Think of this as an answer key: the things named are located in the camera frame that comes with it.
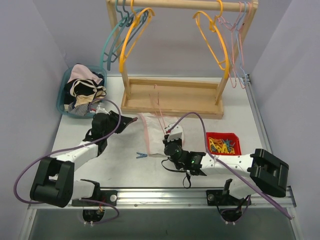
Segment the pink wire hanger with garment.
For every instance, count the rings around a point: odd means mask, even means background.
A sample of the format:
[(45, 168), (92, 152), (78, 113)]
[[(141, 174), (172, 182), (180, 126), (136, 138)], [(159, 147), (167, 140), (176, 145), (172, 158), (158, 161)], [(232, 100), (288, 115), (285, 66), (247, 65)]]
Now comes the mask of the pink wire hanger with garment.
[(162, 132), (164, 134), (168, 134), (169, 130), (166, 130), (166, 122), (165, 122), (165, 118), (162, 112), (162, 108), (160, 106), (160, 92), (158, 90), (158, 85), (154, 84), (153, 85), (153, 91), (151, 93), (148, 94), (149, 96), (149, 100), (151, 103), (151, 107), (158, 119), (160, 128), (162, 129)]

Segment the white pink underwear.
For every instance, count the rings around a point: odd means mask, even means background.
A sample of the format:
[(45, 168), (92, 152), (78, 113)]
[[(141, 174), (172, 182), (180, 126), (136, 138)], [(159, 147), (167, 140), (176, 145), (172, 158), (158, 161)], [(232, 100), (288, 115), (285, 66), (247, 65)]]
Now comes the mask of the white pink underwear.
[(152, 157), (165, 156), (164, 154), (164, 129), (170, 124), (178, 121), (177, 117), (164, 116), (161, 117), (151, 113), (139, 113), (139, 118), (143, 122), (144, 137), (147, 154)]

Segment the blue clothes peg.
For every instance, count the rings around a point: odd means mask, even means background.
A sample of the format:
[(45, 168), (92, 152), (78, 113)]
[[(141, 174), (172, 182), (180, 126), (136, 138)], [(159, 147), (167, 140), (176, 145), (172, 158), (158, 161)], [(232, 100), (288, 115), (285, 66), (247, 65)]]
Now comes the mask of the blue clothes peg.
[(142, 159), (142, 158), (148, 157), (147, 153), (137, 152), (136, 154), (137, 154), (136, 159)]

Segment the black underwear with beige band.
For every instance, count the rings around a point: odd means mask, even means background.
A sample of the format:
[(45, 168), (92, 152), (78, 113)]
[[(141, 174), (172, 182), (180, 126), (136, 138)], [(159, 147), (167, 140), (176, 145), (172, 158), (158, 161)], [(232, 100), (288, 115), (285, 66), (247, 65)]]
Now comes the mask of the black underwear with beige band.
[(107, 94), (103, 80), (102, 84), (97, 84), (94, 80), (83, 78), (76, 78), (68, 82), (64, 90), (66, 93), (64, 104), (74, 103), (78, 96), (104, 97)]

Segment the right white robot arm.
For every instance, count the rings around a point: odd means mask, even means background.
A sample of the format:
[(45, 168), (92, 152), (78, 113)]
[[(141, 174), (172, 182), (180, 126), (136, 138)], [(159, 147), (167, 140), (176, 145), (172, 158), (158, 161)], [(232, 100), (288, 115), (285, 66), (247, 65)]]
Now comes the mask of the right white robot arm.
[(289, 165), (265, 149), (245, 155), (213, 155), (183, 150), (182, 139), (164, 136), (164, 154), (177, 170), (192, 176), (232, 175), (234, 179), (222, 191), (222, 200), (232, 205), (256, 189), (283, 198), (286, 196)]

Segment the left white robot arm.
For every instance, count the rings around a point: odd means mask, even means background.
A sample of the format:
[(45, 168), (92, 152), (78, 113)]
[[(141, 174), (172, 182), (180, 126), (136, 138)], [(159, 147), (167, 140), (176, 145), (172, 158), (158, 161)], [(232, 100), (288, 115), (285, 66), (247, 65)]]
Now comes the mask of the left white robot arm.
[(100, 184), (75, 179), (75, 171), (99, 157), (108, 145), (107, 138), (122, 133), (137, 117), (126, 117), (110, 111), (93, 116), (91, 128), (77, 147), (56, 157), (46, 156), (39, 162), (30, 190), (31, 200), (64, 208), (70, 201), (84, 200), (95, 206), (101, 201)]

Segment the teal plastic hanger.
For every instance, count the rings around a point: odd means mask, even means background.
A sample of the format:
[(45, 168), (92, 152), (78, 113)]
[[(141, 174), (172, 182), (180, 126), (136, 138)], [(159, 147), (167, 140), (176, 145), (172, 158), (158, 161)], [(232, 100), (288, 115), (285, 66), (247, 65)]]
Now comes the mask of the teal plastic hanger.
[(105, 66), (107, 71), (110, 71), (112, 64), (120, 59), (121, 48), (125, 42), (121, 37), (122, 33), (133, 25), (135, 14), (142, 12), (141, 8), (129, 10), (126, 4), (130, 2), (130, 0), (116, 0), (114, 3), (106, 4), (111, 32), (100, 54), (100, 66)]

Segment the blue grey plastic hanger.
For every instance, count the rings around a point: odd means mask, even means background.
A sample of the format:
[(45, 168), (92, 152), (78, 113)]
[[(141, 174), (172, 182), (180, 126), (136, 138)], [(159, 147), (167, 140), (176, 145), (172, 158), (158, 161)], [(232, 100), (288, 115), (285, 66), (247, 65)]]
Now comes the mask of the blue grey plastic hanger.
[(126, 38), (127, 32), (128, 30), (125, 30), (124, 33), (121, 34), (121, 37), (123, 37), (124, 39)]

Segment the pile of clothes in basket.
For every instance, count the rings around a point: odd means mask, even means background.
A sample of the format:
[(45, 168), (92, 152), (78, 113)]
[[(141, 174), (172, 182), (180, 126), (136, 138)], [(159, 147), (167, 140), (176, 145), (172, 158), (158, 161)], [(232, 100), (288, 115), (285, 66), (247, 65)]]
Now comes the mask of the pile of clothes in basket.
[(57, 109), (70, 117), (91, 118), (100, 103), (98, 100), (107, 95), (106, 80), (103, 68), (75, 64), (63, 75)]

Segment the red plastic clip bin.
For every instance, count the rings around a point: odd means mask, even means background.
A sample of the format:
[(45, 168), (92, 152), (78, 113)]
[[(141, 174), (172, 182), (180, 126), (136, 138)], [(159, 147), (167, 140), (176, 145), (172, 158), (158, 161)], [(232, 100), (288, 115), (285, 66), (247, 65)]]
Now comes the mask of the red plastic clip bin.
[(207, 147), (213, 155), (239, 156), (242, 154), (240, 140), (232, 132), (207, 132)]

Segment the colourful clothes pegs in bin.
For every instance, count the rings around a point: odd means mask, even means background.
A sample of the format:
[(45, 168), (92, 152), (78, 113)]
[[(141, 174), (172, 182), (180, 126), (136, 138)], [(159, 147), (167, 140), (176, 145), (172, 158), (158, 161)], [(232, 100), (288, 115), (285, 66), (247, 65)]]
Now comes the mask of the colourful clothes pegs in bin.
[(235, 151), (235, 142), (228, 139), (221, 138), (208, 138), (209, 150), (213, 154), (227, 154), (234, 155)]

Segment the wooden clothes rack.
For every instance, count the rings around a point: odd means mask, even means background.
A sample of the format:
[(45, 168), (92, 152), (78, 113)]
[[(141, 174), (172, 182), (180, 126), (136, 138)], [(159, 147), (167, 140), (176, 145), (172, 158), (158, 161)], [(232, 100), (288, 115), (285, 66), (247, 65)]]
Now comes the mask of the wooden clothes rack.
[[(249, 3), (251, 4), (251, 13), (244, 25), (241, 37), (243, 41), (259, 5), (256, 0)], [(204, 0), (134, 0), (133, 6), (136, 9), (152, 8), (153, 11), (154, 8), (192, 10), (194, 12), (192, 17), (198, 28), (201, 27), (201, 18), (205, 17), (208, 29), (217, 35), (223, 53), (223, 59), (215, 59), (223, 76), (220, 82), (129, 77), (125, 62), (124, 71), (120, 72), (124, 85), (121, 110), (126, 114), (154, 113), (149, 94), (153, 91), (153, 85), (157, 84), (163, 115), (179, 117), (189, 112), (196, 112), (203, 118), (221, 119), (224, 115), (222, 95), (230, 80), (228, 77), (230, 62), (218, 18), (223, 16), (233, 23), (240, 10), (239, 3), (221, 0), (214, 2)]]

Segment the aluminium mounting rail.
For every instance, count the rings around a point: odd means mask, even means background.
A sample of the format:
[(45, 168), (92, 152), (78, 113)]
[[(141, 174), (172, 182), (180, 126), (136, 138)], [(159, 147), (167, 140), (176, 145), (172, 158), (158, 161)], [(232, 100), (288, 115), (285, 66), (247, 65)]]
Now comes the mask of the aluminium mounting rail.
[[(209, 209), (206, 188), (102, 188), (104, 191), (117, 191), (116, 208), (128, 209)], [(291, 188), (287, 188), (286, 197), (273, 197), (283, 208), (297, 206)], [(273, 209), (274, 207), (258, 194), (251, 196), (251, 208)], [(82, 210), (84, 206), (73, 206), (70, 201), (64, 208), (49, 204), (30, 204), (28, 210)]]

